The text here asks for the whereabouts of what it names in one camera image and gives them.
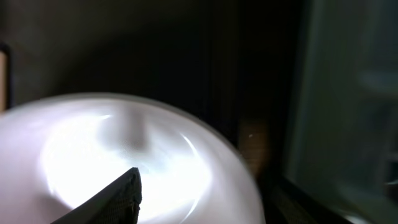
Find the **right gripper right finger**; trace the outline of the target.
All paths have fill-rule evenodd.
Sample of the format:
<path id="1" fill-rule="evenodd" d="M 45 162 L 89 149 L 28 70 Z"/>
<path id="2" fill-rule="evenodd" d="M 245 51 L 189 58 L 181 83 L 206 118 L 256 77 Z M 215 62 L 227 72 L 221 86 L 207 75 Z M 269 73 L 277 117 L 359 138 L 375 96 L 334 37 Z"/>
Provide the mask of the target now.
<path id="1" fill-rule="evenodd" d="M 266 222 L 270 224 L 351 223 L 321 206 L 285 179 L 264 181 L 264 214 Z"/>

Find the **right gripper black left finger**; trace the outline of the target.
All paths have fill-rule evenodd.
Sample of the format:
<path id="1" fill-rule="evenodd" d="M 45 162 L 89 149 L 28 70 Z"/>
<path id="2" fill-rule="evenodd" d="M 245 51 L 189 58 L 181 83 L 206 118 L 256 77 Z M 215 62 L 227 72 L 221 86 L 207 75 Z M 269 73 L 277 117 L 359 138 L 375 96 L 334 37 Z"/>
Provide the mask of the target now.
<path id="1" fill-rule="evenodd" d="M 142 202 L 139 169 L 127 172 L 52 224 L 137 224 Z"/>

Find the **pink bowl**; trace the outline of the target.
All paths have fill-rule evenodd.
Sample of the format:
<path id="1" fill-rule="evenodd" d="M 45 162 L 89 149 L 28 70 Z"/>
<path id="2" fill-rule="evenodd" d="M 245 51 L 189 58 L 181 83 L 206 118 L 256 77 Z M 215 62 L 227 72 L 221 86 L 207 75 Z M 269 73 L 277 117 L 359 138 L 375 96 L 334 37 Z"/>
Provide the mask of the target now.
<path id="1" fill-rule="evenodd" d="M 232 144 L 170 105 L 73 94 L 1 115 L 1 222 L 52 223 L 139 169 L 139 223 L 264 223 L 255 181 Z"/>

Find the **brown serving tray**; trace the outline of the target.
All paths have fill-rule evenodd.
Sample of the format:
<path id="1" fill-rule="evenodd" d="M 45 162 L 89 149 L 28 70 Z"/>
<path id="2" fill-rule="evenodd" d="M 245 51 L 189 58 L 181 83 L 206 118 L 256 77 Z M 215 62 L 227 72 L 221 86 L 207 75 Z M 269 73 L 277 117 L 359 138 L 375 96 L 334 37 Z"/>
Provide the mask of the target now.
<path id="1" fill-rule="evenodd" d="M 302 1 L 1 2 L 19 105 L 139 95 L 206 121 L 251 169 L 279 167 Z"/>

